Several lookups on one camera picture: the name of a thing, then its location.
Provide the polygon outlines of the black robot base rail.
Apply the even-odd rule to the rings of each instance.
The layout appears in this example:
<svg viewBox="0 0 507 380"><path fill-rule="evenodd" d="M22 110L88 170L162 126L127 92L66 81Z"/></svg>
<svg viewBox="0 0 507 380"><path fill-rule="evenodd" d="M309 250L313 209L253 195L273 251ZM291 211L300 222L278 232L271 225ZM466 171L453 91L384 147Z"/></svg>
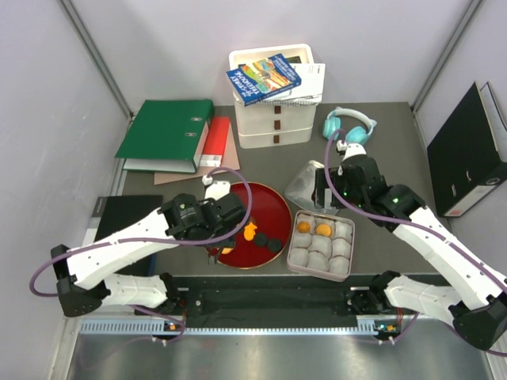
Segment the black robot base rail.
<svg viewBox="0 0 507 380"><path fill-rule="evenodd" d="M189 328L275 329L353 327L362 315L400 313L366 302L372 275L333 282L304 275L179 276L179 291L160 314L185 316Z"/></svg>

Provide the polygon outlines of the yellow round biscuit cookie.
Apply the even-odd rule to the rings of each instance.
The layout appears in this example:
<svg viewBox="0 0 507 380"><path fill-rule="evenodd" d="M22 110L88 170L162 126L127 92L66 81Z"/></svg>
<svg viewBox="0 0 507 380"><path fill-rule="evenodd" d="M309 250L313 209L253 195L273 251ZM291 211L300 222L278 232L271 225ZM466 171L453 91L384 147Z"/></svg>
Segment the yellow round biscuit cookie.
<svg viewBox="0 0 507 380"><path fill-rule="evenodd" d="M311 232L311 224L307 221L299 222L296 228L301 234L309 234Z"/></svg>

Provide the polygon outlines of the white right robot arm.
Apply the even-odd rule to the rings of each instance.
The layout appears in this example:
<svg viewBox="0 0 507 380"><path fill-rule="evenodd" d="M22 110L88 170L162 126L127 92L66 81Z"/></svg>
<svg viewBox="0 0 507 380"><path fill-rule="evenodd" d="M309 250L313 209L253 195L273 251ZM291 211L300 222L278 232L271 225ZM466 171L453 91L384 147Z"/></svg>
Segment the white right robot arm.
<svg viewBox="0 0 507 380"><path fill-rule="evenodd" d="M404 184L390 185L366 154L315 172L311 199L321 207L348 208L367 217L419 253L444 277L437 286L395 271L374 276L356 310L385 314L394 308L426 314L469 345L488 352L506 332L506 277L480 261L451 234L426 202Z"/></svg>

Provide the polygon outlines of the silver tin lid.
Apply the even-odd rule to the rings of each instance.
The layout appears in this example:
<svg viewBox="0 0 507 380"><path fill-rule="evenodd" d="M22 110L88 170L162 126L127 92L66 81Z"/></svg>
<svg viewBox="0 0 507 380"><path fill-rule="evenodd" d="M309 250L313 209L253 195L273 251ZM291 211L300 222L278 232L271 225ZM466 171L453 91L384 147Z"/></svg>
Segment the silver tin lid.
<svg viewBox="0 0 507 380"><path fill-rule="evenodd" d="M324 192L324 205L322 207L315 205L314 200L311 198L315 187L316 170L323 168L324 165L321 162L308 161L286 187L284 196L287 200L306 211L336 215L339 209L331 206L332 192L328 188Z"/></svg>

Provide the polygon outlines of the orange round cookie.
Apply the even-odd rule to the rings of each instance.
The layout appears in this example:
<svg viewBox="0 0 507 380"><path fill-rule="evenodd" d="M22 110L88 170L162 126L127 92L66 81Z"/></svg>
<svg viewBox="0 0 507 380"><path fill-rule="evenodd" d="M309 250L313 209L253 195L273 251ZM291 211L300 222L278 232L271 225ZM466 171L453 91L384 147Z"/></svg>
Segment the orange round cookie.
<svg viewBox="0 0 507 380"><path fill-rule="evenodd" d="M329 238L332 235L333 231L329 225L322 223L316 226L315 233L317 235Z"/></svg>

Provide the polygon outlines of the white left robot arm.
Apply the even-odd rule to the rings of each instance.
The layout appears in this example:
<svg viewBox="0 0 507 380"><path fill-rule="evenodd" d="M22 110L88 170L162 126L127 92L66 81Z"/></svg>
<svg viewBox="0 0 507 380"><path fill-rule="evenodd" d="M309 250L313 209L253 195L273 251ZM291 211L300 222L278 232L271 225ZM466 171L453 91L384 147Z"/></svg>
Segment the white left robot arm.
<svg viewBox="0 0 507 380"><path fill-rule="evenodd" d="M122 275L120 270L164 249L180 245L231 247L246 207L234 193L198 200L180 194L146 217L92 245L51 250L59 303L67 317L102 306L141 306L171 314L181 301L168 273Z"/></svg>

